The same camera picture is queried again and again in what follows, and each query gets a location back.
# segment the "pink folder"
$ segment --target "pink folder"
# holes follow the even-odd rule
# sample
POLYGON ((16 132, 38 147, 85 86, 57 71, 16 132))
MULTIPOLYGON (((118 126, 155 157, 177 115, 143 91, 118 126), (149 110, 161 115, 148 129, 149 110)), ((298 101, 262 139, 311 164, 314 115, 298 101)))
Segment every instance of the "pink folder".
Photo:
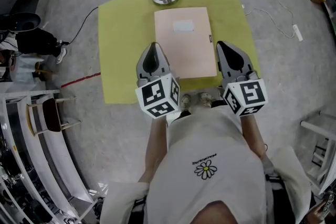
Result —
POLYGON ((176 77, 215 77, 217 65, 205 7, 165 9, 154 13, 159 43, 176 77))

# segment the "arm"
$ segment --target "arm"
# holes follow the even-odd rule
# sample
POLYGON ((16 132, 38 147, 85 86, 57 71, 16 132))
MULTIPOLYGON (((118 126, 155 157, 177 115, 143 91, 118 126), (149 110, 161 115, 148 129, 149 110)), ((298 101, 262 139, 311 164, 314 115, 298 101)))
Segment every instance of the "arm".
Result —
POLYGON ((249 148, 259 157, 262 158, 265 154, 264 140, 260 135, 256 119, 253 115, 243 116, 241 120, 241 129, 249 148))
POLYGON ((151 133, 148 140, 145 172, 139 182, 149 183, 155 174, 157 167, 167 154, 166 117, 152 121, 151 133))

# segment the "red tape line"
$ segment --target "red tape line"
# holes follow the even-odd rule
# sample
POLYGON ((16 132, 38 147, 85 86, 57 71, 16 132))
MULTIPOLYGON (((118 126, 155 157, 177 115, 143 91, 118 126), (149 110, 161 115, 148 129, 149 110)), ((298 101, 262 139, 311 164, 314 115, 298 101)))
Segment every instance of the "red tape line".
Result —
POLYGON ((100 76, 100 72, 99 72, 99 73, 96 73, 96 74, 93 74, 93 75, 90 75, 90 76, 86 76, 86 77, 81 78, 81 79, 77 79, 77 80, 68 82, 68 83, 66 83, 66 84, 63 84, 63 85, 61 86, 61 88, 64 88, 64 87, 69 86, 69 85, 71 85, 71 84, 80 82, 80 81, 82 81, 82 80, 90 79, 90 78, 93 78, 93 77, 96 77, 96 76, 100 76))

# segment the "yellow-green mat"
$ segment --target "yellow-green mat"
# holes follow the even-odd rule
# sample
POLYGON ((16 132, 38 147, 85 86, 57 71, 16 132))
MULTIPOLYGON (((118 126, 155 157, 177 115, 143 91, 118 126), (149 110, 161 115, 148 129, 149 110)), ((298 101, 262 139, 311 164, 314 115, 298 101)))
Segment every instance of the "yellow-green mat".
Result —
MULTIPOLYGON (((105 103, 135 103, 136 65, 155 41, 154 12, 167 8, 206 7, 214 46, 227 41, 244 50, 259 72, 254 41, 239 0, 177 0, 169 6, 152 0, 111 0, 99 6, 99 57, 105 103)), ((220 85, 222 75, 183 79, 182 90, 220 85)))

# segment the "hand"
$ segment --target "hand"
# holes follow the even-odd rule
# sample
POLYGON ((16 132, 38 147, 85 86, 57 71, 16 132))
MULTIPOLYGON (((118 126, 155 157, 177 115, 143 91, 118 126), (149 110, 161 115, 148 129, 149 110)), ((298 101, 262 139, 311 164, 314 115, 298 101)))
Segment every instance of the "hand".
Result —
POLYGON ((306 216, 306 220, 308 224, 319 224, 322 220, 317 216, 318 211, 322 206, 325 205, 325 201, 316 206, 309 214, 306 216))

